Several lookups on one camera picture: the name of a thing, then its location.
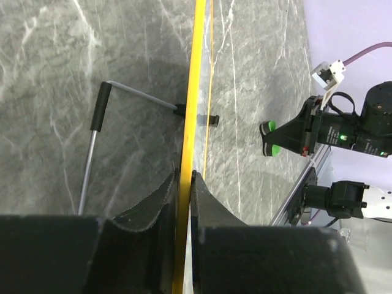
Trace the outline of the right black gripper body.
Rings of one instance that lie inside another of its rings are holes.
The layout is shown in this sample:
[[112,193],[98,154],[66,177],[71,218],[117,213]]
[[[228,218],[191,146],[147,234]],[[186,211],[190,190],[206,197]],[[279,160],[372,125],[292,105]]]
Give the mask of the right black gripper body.
[[358,135],[358,114],[356,111],[343,112],[328,102],[333,112],[321,109],[322,98],[311,96],[304,105],[304,125],[301,139],[301,155],[316,152],[317,145],[323,144],[342,149],[352,149]]

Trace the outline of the yellow framed whiteboard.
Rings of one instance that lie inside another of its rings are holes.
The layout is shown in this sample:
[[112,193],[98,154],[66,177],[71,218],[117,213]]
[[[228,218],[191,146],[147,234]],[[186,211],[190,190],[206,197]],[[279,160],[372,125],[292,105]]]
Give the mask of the yellow framed whiteboard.
[[192,293],[190,189],[192,172],[205,176],[214,75],[214,2],[196,1],[179,177],[173,293]]

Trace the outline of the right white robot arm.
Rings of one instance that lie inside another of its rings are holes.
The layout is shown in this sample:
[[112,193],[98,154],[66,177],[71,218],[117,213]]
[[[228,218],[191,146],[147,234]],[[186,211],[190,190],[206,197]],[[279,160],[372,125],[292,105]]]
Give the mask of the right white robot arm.
[[[391,155],[391,82],[373,86],[362,111],[345,113],[332,102],[321,109],[321,98],[308,98],[300,113],[283,126],[265,121],[259,126],[264,156],[284,148],[301,156],[314,153],[316,144],[387,158]],[[365,183],[338,181],[330,187],[306,185],[301,196],[305,207],[325,210],[335,219],[389,219],[391,192]]]

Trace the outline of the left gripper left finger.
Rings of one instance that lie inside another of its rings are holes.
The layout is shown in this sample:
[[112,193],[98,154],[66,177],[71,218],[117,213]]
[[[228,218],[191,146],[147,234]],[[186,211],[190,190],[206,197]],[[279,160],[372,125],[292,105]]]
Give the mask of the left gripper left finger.
[[1,292],[170,293],[178,181],[113,218],[1,216]]

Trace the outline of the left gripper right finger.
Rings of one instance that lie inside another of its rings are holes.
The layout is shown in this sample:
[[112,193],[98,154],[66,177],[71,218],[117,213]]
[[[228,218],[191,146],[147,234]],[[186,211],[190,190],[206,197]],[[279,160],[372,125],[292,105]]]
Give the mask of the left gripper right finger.
[[195,293],[364,293],[343,237],[329,228],[250,226],[194,172],[190,193]]

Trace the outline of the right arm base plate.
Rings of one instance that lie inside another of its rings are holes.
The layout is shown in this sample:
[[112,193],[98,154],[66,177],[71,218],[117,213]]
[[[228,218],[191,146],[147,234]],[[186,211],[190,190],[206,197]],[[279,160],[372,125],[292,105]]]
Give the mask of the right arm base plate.
[[307,185],[316,185],[316,171],[311,167],[301,178],[296,185],[292,197],[287,205],[287,219],[291,226],[296,226],[301,219],[305,210],[304,204],[304,190]]

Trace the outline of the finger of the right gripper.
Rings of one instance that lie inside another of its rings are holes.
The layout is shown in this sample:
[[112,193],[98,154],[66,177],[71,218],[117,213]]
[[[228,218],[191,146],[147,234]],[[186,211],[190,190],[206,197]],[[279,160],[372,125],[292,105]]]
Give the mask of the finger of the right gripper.
[[296,154],[303,153],[303,140],[301,137],[271,134],[269,142]]
[[277,138],[301,138],[304,135],[307,109],[307,106],[303,106],[293,119],[278,127],[272,135]]

